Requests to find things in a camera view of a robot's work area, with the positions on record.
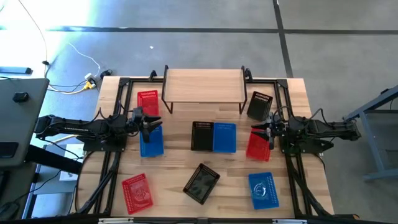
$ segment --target red basket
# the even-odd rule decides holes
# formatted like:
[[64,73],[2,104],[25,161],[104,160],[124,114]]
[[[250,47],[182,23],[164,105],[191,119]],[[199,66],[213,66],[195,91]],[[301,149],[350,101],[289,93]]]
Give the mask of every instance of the red basket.
[[138,92],[137,106],[141,106],[145,114],[158,116],[159,101],[157,98],[157,90]]
[[145,174],[122,181],[122,186],[129,215],[153,206]]
[[[262,131],[253,128],[251,131]],[[248,149],[246,150],[246,157],[257,159],[261,161],[269,161],[271,150],[269,150],[269,142],[260,136],[251,133],[249,138]]]

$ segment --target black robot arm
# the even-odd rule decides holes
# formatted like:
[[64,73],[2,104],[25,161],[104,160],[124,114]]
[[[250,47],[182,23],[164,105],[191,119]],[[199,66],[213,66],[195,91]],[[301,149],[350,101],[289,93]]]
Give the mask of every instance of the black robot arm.
[[292,116],[283,122],[272,113],[261,124],[253,125],[254,134],[269,141],[270,149],[274,148],[274,138],[280,137],[285,153],[320,153],[331,147],[333,143],[322,138],[340,138],[355,141],[361,137],[356,123],[347,122],[322,122],[317,119]]
[[159,116],[144,114],[141,107],[132,110],[131,118],[116,114],[104,119],[82,121],[47,115],[38,118],[34,133],[40,139],[57,134],[77,134],[77,139],[84,143],[100,146],[106,142],[117,142],[122,137],[135,136],[140,131],[144,141],[149,142],[150,132],[162,124],[157,121],[159,119]]

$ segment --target black basket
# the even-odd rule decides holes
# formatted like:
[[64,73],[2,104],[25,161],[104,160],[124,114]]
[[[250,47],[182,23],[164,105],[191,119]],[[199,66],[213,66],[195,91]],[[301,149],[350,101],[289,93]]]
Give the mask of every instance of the black basket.
[[258,121],[264,121],[271,109],[271,104],[271,96],[254,91],[247,112],[248,117]]
[[219,174],[206,165],[199,164],[182,191],[203,205],[219,178]]
[[194,121],[192,123],[191,150],[213,151],[213,122]]

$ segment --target blue basket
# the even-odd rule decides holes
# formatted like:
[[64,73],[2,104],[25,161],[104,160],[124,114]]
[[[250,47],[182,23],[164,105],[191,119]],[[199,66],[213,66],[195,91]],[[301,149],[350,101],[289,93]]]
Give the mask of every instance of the blue basket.
[[236,152],[236,125],[214,123],[213,152]]
[[164,154],[162,126],[155,128],[149,135],[149,142],[145,143],[142,133],[139,135],[141,157],[154,157]]
[[279,207],[271,172],[249,174],[249,185],[254,209]]

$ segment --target concrete floor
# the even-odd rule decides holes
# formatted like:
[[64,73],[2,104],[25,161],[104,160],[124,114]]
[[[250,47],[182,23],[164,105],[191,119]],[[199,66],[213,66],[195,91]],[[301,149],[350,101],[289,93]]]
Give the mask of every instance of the concrete floor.
[[[272,0],[23,2],[42,26],[277,28]],[[398,29],[394,0],[279,0],[279,4],[285,29]],[[1,31],[0,36],[9,41],[0,47],[22,44],[28,53],[17,50],[3,54],[1,60],[21,63],[22,57],[25,65],[34,67],[33,76],[40,77],[44,50],[39,33],[18,3],[10,1],[8,7],[0,12],[0,24],[14,24],[19,31]],[[28,28],[29,35],[22,35],[20,30]],[[255,77],[286,77],[278,34],[46,32],[45,36],[53,64],[48,78],[53,84],[76,84],[88,72],[96,72],[96,65],[67,42],[94,57],[101,70],[110,68],[122,76],[148,75],[152,69],[161,73],[168,64],[172,68],[245,65]],[[286,40],[293,76],[305,79],[312,111],[322,107],[327,120],[341,119],[398,83],[396,35],[290,34]],[[97,97],[95,90],[72,96],[48,92],[41,114],[90,119]],[[325,153],[325,163],[335,213],[398,222],[398,180],[362,180],[376,170],[365,138],[334,142],[335,147]]]

